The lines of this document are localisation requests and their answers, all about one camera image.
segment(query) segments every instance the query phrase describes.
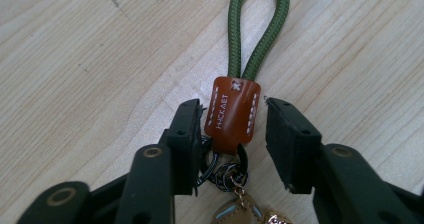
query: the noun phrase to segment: keychain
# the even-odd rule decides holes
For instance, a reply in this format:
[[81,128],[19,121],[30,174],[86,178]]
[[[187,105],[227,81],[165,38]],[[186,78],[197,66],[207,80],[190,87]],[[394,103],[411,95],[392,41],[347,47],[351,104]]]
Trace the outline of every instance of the keychain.
[[[236,198],[225,203],[213,215],[211,224],[287,224],[287,217],[275,212],[263,214],[260,207],[244,189],[249,175],[248,158],[240,143],[248,143],[253,137],[256,110],[261,87],[254,82],[259,67],[273,41],[283,26],[290,0],[277,0],[272,20],[252,52],[241,75],[240,13],[243,0],[231,0],[228,11],[229,63],[228,76],[214,81],[212,97],[206,117],[205,133],[211,138],[202,139],[203,175],[197,185],[209,180],[223,192],[233,192]],[[208,163],[209,152],[213,158]],[[238,162],[218,165],[220,155],[238,156]]]

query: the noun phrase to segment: green cord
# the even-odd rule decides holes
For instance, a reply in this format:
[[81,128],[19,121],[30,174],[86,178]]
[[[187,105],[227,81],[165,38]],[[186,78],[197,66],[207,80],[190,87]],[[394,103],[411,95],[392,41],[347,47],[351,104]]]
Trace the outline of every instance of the green cord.
[[[241,72],[240,12],[242,5],[243,0],[231,0],[228,11],[228,76],[236,78],[240,78]],[[255,80],[262,61],[286,20],[289,6],[290,0],[277,0],[274,16],[252,52],[241,78]]]

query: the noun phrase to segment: wooden table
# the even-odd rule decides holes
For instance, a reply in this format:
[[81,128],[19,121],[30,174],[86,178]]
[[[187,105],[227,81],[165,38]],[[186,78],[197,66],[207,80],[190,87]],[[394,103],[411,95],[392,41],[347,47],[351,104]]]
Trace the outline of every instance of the wooden table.
[[[0,222],[48,187],[95,189],[157,143],[178,105],[209,105],[227,71],[229,0],[1,0]],[[243,62],[275,0],[246,0]],[[298,107],[323,143],[359,150],[381,177],[424,186],[424,0],[291,0],[262,65],[262,95]],[[311,196],[284,190],[265,149],[266,105],[246,146],[247,191],[295,223],[316,223]],[[233,198],[211,184],[176,198],[177,223],[209,223]]]

